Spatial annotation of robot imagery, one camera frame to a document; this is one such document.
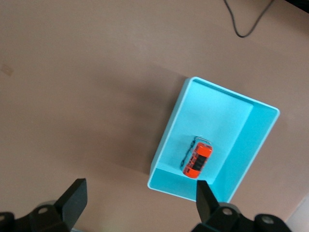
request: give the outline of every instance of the blue plastic bin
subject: blue plastic bin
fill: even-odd
[[[154,156],[148,187],[196,200],[197,180],[180,169],[195,136],[213,152],[198,179],[229,202],[280,112],[277,108],[199,77],[187,79]]]

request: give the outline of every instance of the car windshield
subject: car windshield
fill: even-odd
[[[200,171],[206,159],[207,158],[205,156],[198,155],[198,158],[196,159],[192,169]]]

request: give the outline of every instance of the wire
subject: wire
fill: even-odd
[[[241,38],[246,38],[247,36],[249,36],[255,29],[256,25],[259,23],[260,19],[262,18],[262,16],[265,14],[265,12],[269,9],[269,7],[272,5],[272,3],[275,1],[275,0],[271,0],[270,3],[266,6],[266,8],[262,11],[262,13],[260,14],[260,16],[257,18],[257,20],[255,21],[253,27],[251,28],[251,30],[245,34],[245,35],[240,35],[239,32],[237,31],[237,28],[236,28],[236,24],[235,24],[235,18],[234,18],[234,14],[230,8],[230,6],[228,5],[227,3],[227,0],[223,0],[228,11],[230,12],[230,15],[232,17],[232,22],[233,22],[233,27],[234,27],[234,31],[235,33],[237,34],[237,36],[241,37]]]

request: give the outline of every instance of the beige surface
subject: beige surface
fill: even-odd
[[[233,0],[246,32],[267,0]],[[247,39],[221,0],[0,0],[0,210],[23,216],[78,177],[87,232],[190,231],[195,203],[149,190],[184,78],[281,109],[232,203],[283,219],[309,192],[309,14],[277,0]]]

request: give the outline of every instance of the toy car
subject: toy car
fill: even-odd
[[[185,158],[182,160],[181,168],[183,174],[190,178],[197,178],[205,163],[211,156],[212,146],[208,140],[195,137],[191,143]]]

